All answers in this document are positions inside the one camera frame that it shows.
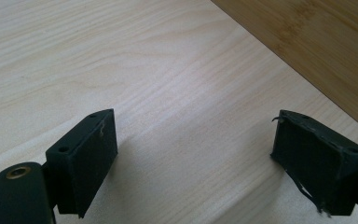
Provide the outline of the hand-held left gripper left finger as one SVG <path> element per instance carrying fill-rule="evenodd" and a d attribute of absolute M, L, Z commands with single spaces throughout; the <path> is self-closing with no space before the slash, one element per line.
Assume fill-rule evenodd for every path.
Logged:
<path fill-rule="evenodd" d="M 85 216 L 116 156 L 112 109 L 86 116 L 50 147 L 46 166 L 59 212 Z"/>

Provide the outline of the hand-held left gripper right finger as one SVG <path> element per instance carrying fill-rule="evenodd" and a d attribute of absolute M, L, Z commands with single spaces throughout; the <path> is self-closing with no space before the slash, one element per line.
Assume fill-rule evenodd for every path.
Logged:
<path fill-rule="evenodd" d="M 349 216 L 358 205 L 358 145 L 321 122 L 282 110 L 271 158 L 316 208 Z"/>

